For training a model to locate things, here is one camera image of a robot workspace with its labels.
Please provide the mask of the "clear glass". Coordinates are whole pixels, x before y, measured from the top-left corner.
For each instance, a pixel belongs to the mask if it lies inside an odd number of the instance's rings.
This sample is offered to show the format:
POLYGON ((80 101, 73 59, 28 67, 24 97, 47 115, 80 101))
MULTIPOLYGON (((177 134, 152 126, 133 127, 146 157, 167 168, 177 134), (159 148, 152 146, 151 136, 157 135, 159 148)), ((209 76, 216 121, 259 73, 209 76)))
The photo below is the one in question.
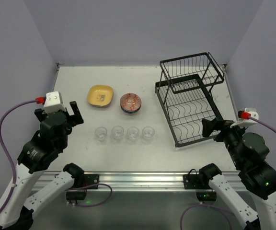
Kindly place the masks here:
POLYGON ((130 141, 136 141, 139 137, 140 131, 137 127, 131 126, 127 129, 127 138, 130 141))
POLYGON ((111 130, 112 139, 116 142, 120 142, 124 136, 124 129, 122 126, 115 126, 111 130))
POLYGON ((142 129, 142 137, 145 141, 152 141, 155 136, 154 128, 146 126, 142 129))
POLYGON ((105 127, 101 126, 96 128, 94 135, 97 141, 99 141, 100 143, 105 143, 107 140, 108 132, 105 127))

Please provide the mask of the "yellow panda plate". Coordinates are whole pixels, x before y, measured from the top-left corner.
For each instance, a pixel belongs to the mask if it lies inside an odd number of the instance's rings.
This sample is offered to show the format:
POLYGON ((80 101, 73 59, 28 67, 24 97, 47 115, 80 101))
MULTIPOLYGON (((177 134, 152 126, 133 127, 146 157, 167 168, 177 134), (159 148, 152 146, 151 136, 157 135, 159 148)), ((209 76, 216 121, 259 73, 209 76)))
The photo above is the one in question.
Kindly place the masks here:
POLYGON ((90 88, 87 102, 95 107, 106 108, 110 105, 114 90, 107 85, 94 85, 90 88))

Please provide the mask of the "blue lattice red-white bowl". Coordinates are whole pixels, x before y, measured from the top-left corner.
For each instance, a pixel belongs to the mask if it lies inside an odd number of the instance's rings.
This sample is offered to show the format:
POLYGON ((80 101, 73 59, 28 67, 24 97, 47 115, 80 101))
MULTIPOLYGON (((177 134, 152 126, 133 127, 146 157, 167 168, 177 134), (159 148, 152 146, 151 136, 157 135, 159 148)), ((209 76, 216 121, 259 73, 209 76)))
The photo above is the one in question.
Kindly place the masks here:
POLYGON ((121 110, 126 114, 133 115, 133 114, 136 114, 140 109, 137 109, 137 110, 134 110, 134 111, 128 111, 128 110, 125 110, 124 108, 121 107, 121 110))

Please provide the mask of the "orange blue patterned bowl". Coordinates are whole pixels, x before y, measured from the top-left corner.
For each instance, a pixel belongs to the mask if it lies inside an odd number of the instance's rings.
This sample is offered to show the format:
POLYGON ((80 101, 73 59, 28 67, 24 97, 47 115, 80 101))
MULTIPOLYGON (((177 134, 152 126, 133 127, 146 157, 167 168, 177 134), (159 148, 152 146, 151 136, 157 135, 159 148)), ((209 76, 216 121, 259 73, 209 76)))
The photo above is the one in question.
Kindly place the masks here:
POLYGON ((126 93, 120 98, 120 106, 125 110, 134 111, 141 108, 142 100, 135 93, 126 93))

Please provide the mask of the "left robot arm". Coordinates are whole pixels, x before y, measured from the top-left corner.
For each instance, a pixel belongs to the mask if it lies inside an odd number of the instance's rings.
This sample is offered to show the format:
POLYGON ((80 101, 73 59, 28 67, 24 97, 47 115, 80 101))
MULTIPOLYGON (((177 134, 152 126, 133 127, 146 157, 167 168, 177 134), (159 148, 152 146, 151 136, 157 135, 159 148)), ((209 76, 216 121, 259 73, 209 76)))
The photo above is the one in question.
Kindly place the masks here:
POLYGON ((84 171, 74 163, 67 164, 57 177, 34 195, 30 192, 49 165, 68 146, 73 127, 83 124, 77 103, 69 103, 74 114, 55 108, 52 112, 36 109, 34 114, 40 129, 27 142, 18 157, 11 163, 12 180, 0 199, 0 230, 22 229, 31 226, 39 212, 60 193, 80 183, 84 171))

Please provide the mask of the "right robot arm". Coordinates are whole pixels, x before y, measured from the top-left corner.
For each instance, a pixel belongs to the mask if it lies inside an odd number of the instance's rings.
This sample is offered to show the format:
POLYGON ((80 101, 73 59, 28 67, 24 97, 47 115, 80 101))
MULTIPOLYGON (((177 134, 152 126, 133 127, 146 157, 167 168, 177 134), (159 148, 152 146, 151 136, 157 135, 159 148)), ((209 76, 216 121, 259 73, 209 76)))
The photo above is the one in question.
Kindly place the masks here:
POLYGON ((243 229, 276 230, 276 171, 265 161, 269 148, 264 138, 228 120, 203 119, 202 126, 204 137, 219 132, 214 140, 224 143, 256 208, 252 209, 239 196, 213 163, 199 170, 201 183, 217 192, 243 229))

